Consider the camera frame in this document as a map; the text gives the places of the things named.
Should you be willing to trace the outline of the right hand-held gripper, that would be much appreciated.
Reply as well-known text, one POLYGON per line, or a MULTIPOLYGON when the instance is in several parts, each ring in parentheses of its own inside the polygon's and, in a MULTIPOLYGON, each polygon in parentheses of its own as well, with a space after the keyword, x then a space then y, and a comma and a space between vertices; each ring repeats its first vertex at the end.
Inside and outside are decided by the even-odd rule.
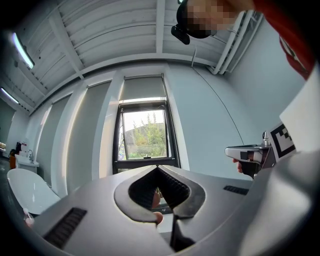
POLYGON ((260 170, 269 169, 296 152, 293 139, 282 122, 265 131, 262 140, 261 144, 230 146, 224 151, 226 156, 237 160, 241 172, 252 179, 260 170))

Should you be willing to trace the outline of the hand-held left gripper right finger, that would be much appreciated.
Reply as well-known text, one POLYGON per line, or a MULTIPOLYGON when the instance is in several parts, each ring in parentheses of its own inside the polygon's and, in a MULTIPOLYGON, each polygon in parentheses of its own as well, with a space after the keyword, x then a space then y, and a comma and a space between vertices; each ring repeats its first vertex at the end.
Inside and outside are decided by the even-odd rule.
POLYGON ((252 181, 159 166, 158 187, 173 213, 170 246, 181 251, 216 230, 245 198, 252 181))

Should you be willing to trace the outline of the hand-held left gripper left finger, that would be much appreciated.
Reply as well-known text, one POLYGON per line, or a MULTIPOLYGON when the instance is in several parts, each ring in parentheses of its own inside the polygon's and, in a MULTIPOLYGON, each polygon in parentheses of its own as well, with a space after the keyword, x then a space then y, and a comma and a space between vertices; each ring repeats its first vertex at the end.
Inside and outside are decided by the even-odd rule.
POLYGON ((173 250, 154 223, 133 221, 117 207, 116 187, 147 170, 140 167, 93 180, 62 198, 36 217, 35 247, 42 253, 171 253, 173 250), (62 249, 45 240, 45 235, 71 209, 86 211, 62 249))

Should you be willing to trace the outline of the person's left hand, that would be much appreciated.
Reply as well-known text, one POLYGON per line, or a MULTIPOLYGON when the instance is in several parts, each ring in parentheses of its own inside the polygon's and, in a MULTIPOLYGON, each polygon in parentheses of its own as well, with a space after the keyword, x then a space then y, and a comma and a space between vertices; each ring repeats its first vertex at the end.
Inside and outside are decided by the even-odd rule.
MULTIPOLYGON (((152 209, 155 209, 161 201, 161 196, 159 193, 155 192, 153 196, 153 201, 152 201, 152 209)), ((163 214, 161 212, 155 211, 153 214, 156 217, 156 225, 159 225, 163 221, 163 214)))

